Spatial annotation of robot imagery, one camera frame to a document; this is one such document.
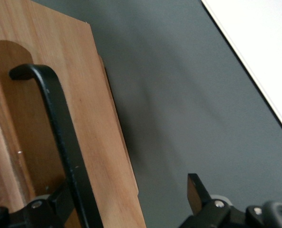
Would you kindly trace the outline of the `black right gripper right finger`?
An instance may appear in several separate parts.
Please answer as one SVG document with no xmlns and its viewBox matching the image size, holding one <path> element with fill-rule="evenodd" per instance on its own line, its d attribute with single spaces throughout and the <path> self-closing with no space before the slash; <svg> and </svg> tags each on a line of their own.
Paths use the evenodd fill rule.
<svg viewBox="0 0 282 228">
<path fill-rule="evenodd" d="M 268 201 L 240 211 L 220 197 L 214 199 L 195 173 L 187 177 L 187 199 L 193 214 L 181 228 L 282 228 L 282 203 Z"/>
</svg>

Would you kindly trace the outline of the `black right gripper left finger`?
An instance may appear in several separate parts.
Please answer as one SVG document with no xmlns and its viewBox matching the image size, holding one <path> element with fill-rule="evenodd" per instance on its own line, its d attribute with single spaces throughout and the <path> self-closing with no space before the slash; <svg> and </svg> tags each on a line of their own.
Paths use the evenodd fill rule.
<svg viewBox="0 0 282 228">
<path fill-rule="evenodd" d="M 39 196 L 16 212 L 0 206 L 0 228 L 63 228 L 74 208 L 64 182 L 52 194 Z"/>
</svg>

